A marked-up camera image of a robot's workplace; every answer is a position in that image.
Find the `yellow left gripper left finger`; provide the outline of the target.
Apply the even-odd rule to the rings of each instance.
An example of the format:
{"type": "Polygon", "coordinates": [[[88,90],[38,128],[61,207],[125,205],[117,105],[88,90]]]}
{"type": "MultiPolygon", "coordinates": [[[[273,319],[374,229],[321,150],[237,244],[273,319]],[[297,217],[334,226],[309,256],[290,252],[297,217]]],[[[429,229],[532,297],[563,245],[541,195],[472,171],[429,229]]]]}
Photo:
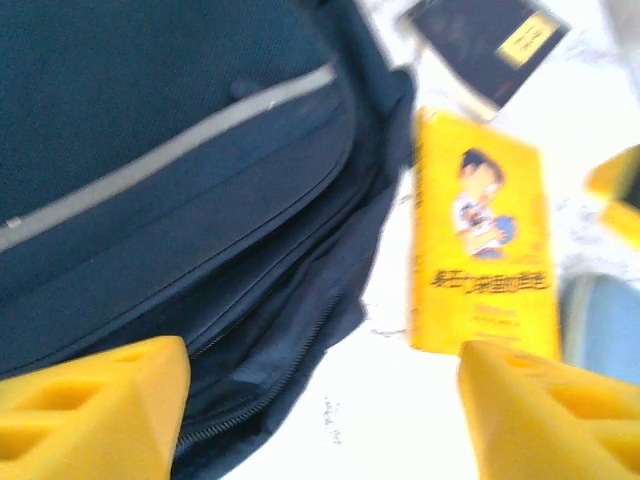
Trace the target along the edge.
{"type": "Polygon", "coordinates": [[[4,479],[167,479],[190,384],[179,336],[5,379],[4,479]]]}

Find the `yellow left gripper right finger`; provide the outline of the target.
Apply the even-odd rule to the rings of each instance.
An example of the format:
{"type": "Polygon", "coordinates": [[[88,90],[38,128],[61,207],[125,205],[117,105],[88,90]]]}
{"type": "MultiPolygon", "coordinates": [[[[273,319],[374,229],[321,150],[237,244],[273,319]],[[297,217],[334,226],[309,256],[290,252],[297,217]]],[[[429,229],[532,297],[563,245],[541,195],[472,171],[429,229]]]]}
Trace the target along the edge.
{"type": "Polygon", "coordinates": [[[636,385],[470,341],[458,387],[481,479],[639,476],[636,385]]]}

